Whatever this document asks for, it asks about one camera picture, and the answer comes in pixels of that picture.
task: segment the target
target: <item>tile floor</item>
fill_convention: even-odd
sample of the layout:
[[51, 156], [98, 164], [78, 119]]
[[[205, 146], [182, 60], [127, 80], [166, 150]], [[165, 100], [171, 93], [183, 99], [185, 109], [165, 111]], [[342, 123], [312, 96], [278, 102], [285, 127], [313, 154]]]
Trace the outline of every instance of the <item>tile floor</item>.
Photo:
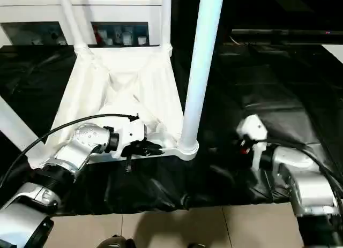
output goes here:
[[117, 234], [134, 238], [137, 248], [301, 248], [290, 204], [196, 208], [171, 213], [146, 212], [54, 218], [44, 248], [96, 248]]

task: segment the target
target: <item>black plastic sheet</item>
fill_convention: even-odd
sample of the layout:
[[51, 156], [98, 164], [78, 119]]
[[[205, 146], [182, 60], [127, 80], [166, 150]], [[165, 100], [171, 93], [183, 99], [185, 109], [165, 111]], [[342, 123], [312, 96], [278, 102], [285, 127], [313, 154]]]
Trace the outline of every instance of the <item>black plastic sheet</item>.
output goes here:
[[[10, 53], [6, 49], [0, 50], [0, 94], [38, 135], [43, 134], [52, 125], [72, 70], [72, 47], [12, 48]], [[191, 54], [174, 49], [171, 59], [184, 106]], [[129, 173], [125, 161], [88, 165], [62, 213], [136, 213], [288, 201], [283, 181], [268, 171], [245, 168], [247, 161], [235, 146], [235, 129], [246, 116], [258, 114], [271, 137], [307, 144], [328, 167], [342, 172], [342, 72], [343, 65], [321, 46], [217, 48], [196, 158], [134, 160]], [[2, 138], [2, 151], [9, 151], [10, 145]], [[2, 164], [2, 171], [8, 164]], [[20, 183], [28, 173], [12, 181]]]

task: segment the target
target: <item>white pole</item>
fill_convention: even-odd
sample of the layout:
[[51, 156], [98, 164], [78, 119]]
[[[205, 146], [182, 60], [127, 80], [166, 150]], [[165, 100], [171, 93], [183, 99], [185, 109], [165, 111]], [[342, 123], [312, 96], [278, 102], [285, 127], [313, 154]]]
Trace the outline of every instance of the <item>white pole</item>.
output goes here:
[[88, 46], [83, 40], [81, 31], [75, 19], [70, 0], [61, 0], [61, 6], [63, 8], [63, 12], [70, 27], [71, 33], [73, 35], [75, 51], [78, 52], [84, 49], [88, 49]]
[[187, 101], [178, 148], [185, 152], [197, 147], [197, 135], [202, 114], [208, 74], [223, 0], [200, 0]]
[[[38, 138], [35, 133], [25, 124], [25, 122], [12, 110], [12, 108], [0, 96], [0, 131], [8, 137], [23, 151], [32, 142]], [[47, 148], [43, 142], [39, 142], [30, 151], [26, 153], [30, 160], [40, 159], [42, 162], [45, 156], [48, 155]]]
[[172, 0], [162, 0], [161, 18], [161, 45], [169, 50], [172, 55], [172, 45], [170, 44], [170, 24], [172, 21]]

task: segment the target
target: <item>white metal frame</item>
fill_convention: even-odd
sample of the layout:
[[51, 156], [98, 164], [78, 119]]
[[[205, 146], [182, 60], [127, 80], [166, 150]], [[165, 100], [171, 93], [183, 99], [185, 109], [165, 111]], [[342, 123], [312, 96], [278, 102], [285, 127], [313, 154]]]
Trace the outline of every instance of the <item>white metal frame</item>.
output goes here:
[[[167, 51], [171, 53], [171, 0], [162, 0], [162, 4], [161, 47], [162, 49], [167, 49]], [[61, 5], [65, 13], [65, 19], [68, 22], [71, 34], [73, 36], [75, 52], [77, 54], [89, 54], [90, 50], [83, 39], [70, 1], [61, 0]], [[176, 151], [171, 154], [179, 156], [185, 160], [188, 160], [188, 158], [193, 158], [198, 151], [199, 145], [196, 138], [202, 113], [208, 74], [211, 66], [215, 37], [217, 35], [221, 6], [222, 0], [200, 0], [200, 9], [198, 14], [197, 31], [193, 50], [182, 136], [180, 142], [177, 144]], [[0, 104], [4, 106], [5, 101], [0, 100]], [[13, 121], [12, 125], [10, 126], [11, 134], [18, 137], [24, 137], [27, 135], [27, 133], [23, 133], [22, 130], [27, 129], [28, 127], [24, 122], [19, 120], [20, 118], [17, 115], [16, 117], [17, 120], [15, 122]], [[0, 124], [0, 130], [4, 130], [9, 126], [8, 121], [6, 122], [6, 119], [10, 120], [9, 117], [4, 115], [3, 121], [1, 121]], [[30, 134], [30, 139], [34, 139], [35, 137], [36, 136], [33, 133]], [[13, 139], [12, 141], [19, 149], [23, 150], [24, 147], [31, 143], [30, 139], [23, 139], [24, 143], [21, 142], [20, 145], [17, 139]], [[45, 152], [39, 150], [39, 147], [33, 148], [32, 153], [45, 156]], [[29, 159], [31, 159], [31, 154], [27, 154], [27, 156]]]

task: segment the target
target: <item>wire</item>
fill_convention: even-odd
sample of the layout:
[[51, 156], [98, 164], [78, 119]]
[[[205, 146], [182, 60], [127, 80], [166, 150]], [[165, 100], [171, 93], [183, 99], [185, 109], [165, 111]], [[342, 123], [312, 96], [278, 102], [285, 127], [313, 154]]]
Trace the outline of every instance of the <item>wire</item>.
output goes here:
[[42, 141], [45, 137], [48, 137], [49, 135], [57, 132], [58, 130], [61, 130], [63, 128], [66, 128], [68, 126], [71, 126], [73, 124], [77, 124], [79, 122], [82, 121], [87, 121], [89, 119], [93, 119], [93, 118], [102, 118], [102, 117], [123, 117], [123, 118], [128, 118], [130, 121], [134, 121], [136, 119], [139, 119], [138, 116], [132, 116], [132, 115], [125, 115], [125, 114], [99, 114], [99, 115], [93, 115], [93, 116], [88, 116], [88, 117], [84, 117], [84, 118], [80, 118], [77, 119], [75, 121], [71, 121], [68, 122], [66, 124], [63, 124], [61, 126], [58, 126], [52, 130], [50, 130], [49, 132], [45, 133], [44, 135], [42, 135], [41, 137], [39, 137], [38, 139], [36, 139], [36, 141], [34, 141], [33, 143], [31, 143], [29, 146], [27, 146], [20, 154], [19, 156], [12, 162], [12, 164], [10, 165], [10, 167], [8, 168], [8, 170], [6, 171], [4, 177], [1, 179], [0, 181], [0, 189], [3, 187], [3, 185], [5, 184], [6, 180], [9, 177], [10, 172], [12, 171], [13, 167], [17, 164], [17, 162], [30, 150], [32, 149], [32, 147], [34, 147], [36, 144], [38, 144], [40, 141]]
[[335, 174], [332, 170], [328, 169], [325, 165], [323, 165], [323, 163], [320, 160], [318, 160], [312, 153], [310, 153], [306, 149], [300, 147], [300, 145], [303, 146], [303, 147], [304, 147], [304, 145], [302, 145], [302, 144], [292, 144], [291, 142], [288, 142], [288, 141], [274, 140], [274, 139], [259, 140], [257, 142], [269, 142], [271, 144], [282, 145], [282, 146], [286, 146], [288, 148], [296, 149], [299, 152], [304, 153], [305, 155], [310, 157], [319, 166], [319, 168], [320, 168], [320, 170], [322, 172], [324, 172], [326, 175], [330, 175], [338, 183], [340, 183], [343, 186], [343, 179], [339, 175]]
[[331, 171], [326, 166], [324, 166], [323, 163], [320, 160], [318, 160], [309, 151], [307, 151], [304, 148], [300, 148], [300, 145], [302, 145], [302, 144], [292, 144], [291, 142], [287, 142], [284, 140], [273, 140], [273, 139], [256, 140], [254, 142], [268, 142], [270, 144], [282, 145], [282, 146], [285, 146], [288, 148], [296, 149], [296, 150], [302, 152], [303, 154], [307, 155], [308, 157], [310, 157], [319, 166], [320, 171], [323, 173], [324, 177], [329, 182], [331, 189], [332, 189], [332, 192], [333, 192], [333, 195], [337, 201], [339, 213], [341, 216], [343, 216], [343, 202], [339, 196], [340, 187], [334, 181], [334, 180], [336, 180], [341, 186], [343, 186], [343, 180], [338, 175], [336, 175], [333, 171]]

